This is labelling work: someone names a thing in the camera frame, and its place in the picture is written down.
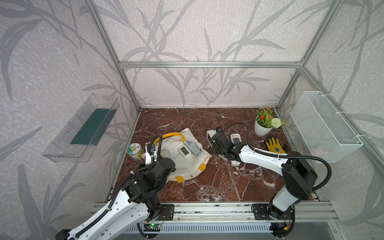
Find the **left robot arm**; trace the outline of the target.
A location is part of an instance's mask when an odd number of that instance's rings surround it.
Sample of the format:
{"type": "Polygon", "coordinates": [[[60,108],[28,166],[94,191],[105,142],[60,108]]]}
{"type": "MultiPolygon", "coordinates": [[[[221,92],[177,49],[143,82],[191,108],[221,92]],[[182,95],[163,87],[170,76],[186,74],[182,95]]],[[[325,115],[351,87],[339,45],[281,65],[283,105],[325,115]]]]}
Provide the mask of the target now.
{"type": "Polygon", "coordinates": [[[157,218],[161,213],[158,192],[176,164],[161,157],[162,135],[150,143],[151,163],[131,173],[119,186],[111,200],[92,217],[71,230],[61,230],[57,240],[113,240],[128,228],[157,218]]]}

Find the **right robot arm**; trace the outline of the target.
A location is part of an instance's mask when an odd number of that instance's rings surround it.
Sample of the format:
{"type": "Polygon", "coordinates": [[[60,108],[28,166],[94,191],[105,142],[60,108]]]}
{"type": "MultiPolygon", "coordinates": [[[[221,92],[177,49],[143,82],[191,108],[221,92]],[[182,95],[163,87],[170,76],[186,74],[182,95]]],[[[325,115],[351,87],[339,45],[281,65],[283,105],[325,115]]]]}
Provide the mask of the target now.
{"type": "Polygon", "coordinates": [[[267,206],[268,214],[273,219],[284,215],[295,204],[308,200],[312,192],[324,187],[332,177],[330,164],[322,158],[302,156],[297,152],[279,154],[254,148],[250,142],[249,130],[246,143],[233,143],[220,127],[208,130],[207,139],[214,155],[224,156],[230,161],[256,165],[283,177],[285,186],[274,195],[267,206]],[[308,160],[320,162],[327,169],[325,179],[318,185],[315,185],[318,174],[308,160]]]}

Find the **white digital paw clock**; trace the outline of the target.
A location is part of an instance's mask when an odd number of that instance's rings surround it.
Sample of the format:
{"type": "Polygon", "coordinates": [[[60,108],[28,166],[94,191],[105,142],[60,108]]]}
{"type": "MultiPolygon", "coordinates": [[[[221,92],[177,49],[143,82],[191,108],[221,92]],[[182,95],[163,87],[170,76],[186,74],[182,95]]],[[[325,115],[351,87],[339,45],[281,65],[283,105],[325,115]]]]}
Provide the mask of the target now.
{"type": "Polygon", "coordinates": [[[242,142],[241,135],[238,133],[231,134],[231,141],[233,144],[241,143],[242,142]]]}

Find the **white canvas tote bag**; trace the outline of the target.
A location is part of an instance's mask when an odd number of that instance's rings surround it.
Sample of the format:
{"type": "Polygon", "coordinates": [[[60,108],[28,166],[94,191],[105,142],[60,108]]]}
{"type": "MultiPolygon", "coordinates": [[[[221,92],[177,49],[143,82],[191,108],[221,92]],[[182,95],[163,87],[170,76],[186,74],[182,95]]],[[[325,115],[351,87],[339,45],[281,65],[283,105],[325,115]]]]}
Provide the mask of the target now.
{"type": "Polygon", "coordinates": [[[196,178],[206,169],[212,157],[188,128],[163,135],[160,155],[175,163],[176,170],[170,174],[168,181],[177,183],[196,178]]]}

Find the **grey blue square clock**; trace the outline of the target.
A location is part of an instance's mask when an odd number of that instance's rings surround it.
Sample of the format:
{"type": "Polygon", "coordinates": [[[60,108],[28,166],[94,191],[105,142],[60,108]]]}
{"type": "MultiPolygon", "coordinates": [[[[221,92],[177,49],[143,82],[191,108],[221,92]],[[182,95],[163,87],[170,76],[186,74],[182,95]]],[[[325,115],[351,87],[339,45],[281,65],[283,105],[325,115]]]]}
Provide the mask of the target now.
{"type": "Polygon", "coordinates": [[[201,153],[200,147],[195,142],[186,141],[186,146],[196,156],[201,153]]]}

